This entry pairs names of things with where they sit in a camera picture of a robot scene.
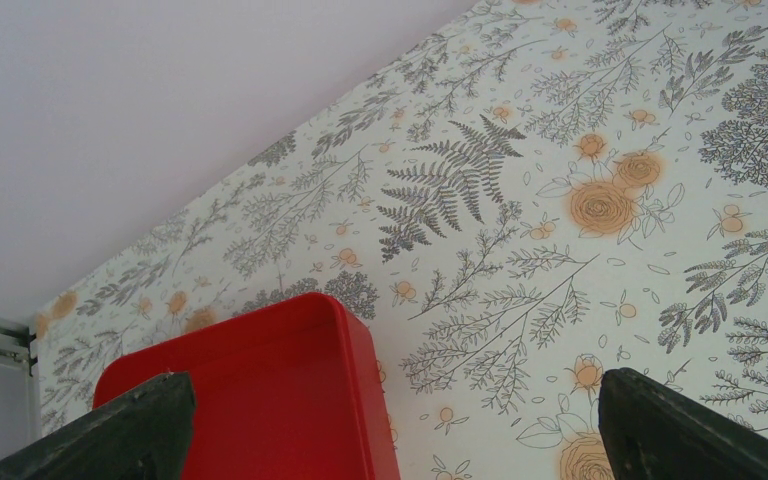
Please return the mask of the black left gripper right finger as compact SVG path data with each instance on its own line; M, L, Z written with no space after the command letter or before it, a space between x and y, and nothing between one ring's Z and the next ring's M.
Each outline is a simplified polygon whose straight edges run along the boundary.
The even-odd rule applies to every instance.
M768 479L768 439L634 369L604 373L598 415L616 479Z

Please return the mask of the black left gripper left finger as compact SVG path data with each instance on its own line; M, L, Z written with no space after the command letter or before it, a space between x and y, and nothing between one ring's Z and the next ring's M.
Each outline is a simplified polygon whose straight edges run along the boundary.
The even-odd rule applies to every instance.
M180 479L194 433L187 373L157 375L0 460L0 479Z

